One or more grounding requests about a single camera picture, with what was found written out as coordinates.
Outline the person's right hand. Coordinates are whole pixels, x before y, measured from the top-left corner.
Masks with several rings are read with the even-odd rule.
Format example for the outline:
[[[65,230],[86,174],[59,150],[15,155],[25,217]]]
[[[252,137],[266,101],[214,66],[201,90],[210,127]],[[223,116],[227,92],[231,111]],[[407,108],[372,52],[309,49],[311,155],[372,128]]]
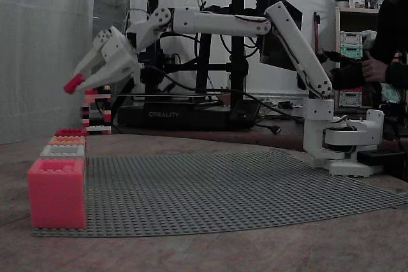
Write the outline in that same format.
[[[367,60],[362,63],[362,75],[366,83],[386,83],[388,64],[379,61],[367,53]]]

